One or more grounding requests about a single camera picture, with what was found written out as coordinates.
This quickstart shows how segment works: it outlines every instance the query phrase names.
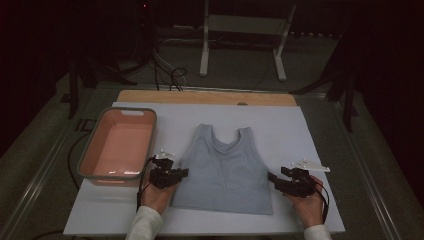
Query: wooden strip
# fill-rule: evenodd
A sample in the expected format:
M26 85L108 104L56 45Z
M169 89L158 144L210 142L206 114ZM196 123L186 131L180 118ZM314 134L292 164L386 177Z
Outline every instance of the wooden strip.
M148 103L196 103L222 105L259 105L259 106L297 106L290 94L273 93L235 93L235 92L177 92L123 90L118 96L118 102L148 102Z

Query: metal stand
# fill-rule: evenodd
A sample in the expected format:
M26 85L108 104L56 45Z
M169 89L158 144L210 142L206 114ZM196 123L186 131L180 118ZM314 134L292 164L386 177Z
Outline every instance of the metal stand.
M275 66L277 68L278 79L280 81L287 80L283 61L281 59L281 53L289 34L295 10L296 5L292 5L287 19L214 15L209 14L209 0L205 0L203 50L200 61L200 76L206 77L208 75L209 31L225 31L280 35L280 44L273 50L273 55Z
M325 83L333 81L333 85L327 92L330 101L338 101L345 93L343 122L349 132L352 132L351 117L353 111L353 95L355 78L359 76L361 69L367 62L368 55L373 46L370 44L372 34L364 31L364 26L371 28L372 23L364 16L367 11L357 11L352 18L347 30L340 38L334 49L320 79L294 91L290 94L305 94Z

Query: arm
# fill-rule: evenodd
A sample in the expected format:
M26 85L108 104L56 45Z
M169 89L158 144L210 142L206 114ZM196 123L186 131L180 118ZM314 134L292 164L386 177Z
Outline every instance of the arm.
M168 206L169 199L177 185L163 190L149 185L141 196L141 207L132 222L126 240L154 239L163 225L162 214Z
M318 191L322 191L322 181L318 178L311 176L317 186ZM285 195L292 203L293 208L299 215L305 228L306 240L328 240L331 239L328 228L324 225L322 220L323 202L318 193L314 193L307 198L298 198L290 195Z

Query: clothing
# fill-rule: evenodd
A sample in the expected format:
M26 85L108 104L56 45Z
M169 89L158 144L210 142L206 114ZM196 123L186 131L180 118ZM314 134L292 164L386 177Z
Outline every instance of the clothing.
M135 216L126 240L154 239L163 225L160 214L149 207L141 206Z
M197 127L180 161L189 174L175 192L173 207L272 214L268 168L256 150L252 129L240 128L238 134L227 144L216 138L212 125Z
M315 225L303 232L305 240L331 240L330 232L325 225Z
M153 240L163 225L162 217L155 210L141 206L132 222L126 240ZM305 229L305 240L331 240L328 228L317 225Z

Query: white tag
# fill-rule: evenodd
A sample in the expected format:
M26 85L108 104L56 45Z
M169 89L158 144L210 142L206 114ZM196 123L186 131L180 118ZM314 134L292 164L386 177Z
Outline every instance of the white tag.
M309 160L303 159L297 163L292 163L293 167L300 168L303 170L311 170L311 171L324 171L329 172L329 167L323 167L317 163L311 162Z

